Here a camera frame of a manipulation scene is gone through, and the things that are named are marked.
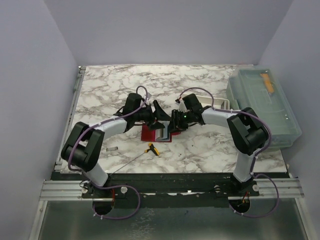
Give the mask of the red card holder wallet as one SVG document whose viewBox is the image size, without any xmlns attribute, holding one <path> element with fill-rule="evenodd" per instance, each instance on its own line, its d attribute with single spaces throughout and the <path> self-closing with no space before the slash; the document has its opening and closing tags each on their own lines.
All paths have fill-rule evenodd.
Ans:
<svg viewBox="0 0 320 240">
<path fill-rule="evenodd" d="M 150 130 L 147 125 L 142 126 L 141 141 L 143 142 L 168 142 L 172 141 L 173 136 L 180 135 L 180 132 L 169 132 L 169 121 L 161 122 L 164 128 L 157 130 Z"/>
</svg>

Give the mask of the white rectangular plastic tray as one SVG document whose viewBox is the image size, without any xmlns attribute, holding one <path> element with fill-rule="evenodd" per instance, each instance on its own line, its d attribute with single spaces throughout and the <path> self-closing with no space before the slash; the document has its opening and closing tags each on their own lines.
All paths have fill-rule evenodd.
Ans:
<svg viewBox="0 0 320 240">
<path fill-rule="evenodd" d="M 196 95 L 196 97 L 203 107 L 212 105 L 212 98 L 210 96 Z M 225 98 L 214 97 L 213 107 L 216 109 L 229 110 L 230 101 Z"/>
</svg>

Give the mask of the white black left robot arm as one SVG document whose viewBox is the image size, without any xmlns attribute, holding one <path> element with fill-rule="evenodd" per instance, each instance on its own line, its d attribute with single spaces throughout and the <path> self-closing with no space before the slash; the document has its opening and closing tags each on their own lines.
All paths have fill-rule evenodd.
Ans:
<svg viewBox="0 0 320 240">
<path fill-rule="evenodd" d="M 93 191 L 101 198 L 107 197 L 111 185 L 107 182 L 108 174 L 98 163 L 103 141 L 129 131 L 138 122 L 145 123 L 150 130 L 163 129 L 164 121 L 171 117 L 154 100 L 153 106 L 138 93 L 130 93 L 125 105 L 110 119 L 88 125 L 77 122 L 61 150 L 61 158 L 68 165 L 75 166 L 73 171 L 80 171 L 94 183 Z"/>
</svg>

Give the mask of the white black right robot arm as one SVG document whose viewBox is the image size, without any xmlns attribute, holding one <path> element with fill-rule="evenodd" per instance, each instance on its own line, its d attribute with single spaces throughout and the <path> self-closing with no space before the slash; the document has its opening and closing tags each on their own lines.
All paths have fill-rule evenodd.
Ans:
<svg viewBox="0 0 320 240">
<path fill-rule="evenodd" d="M 168 130 L 171 133 L 186 131 L 193 124 L 215 125 L 228 128 L 237 149 L 234 180 L 230 191 L 241 196 L 248 190 L 247 182 L 253 178 L 253 168 L 258 154 L 271 143 L 271 131 L 251 107 L 242 110 L 218 109 L 202 106 L 195 94 L 189 94 L 179 100 L 181 108 L 171 111 Z"/>
</svg>

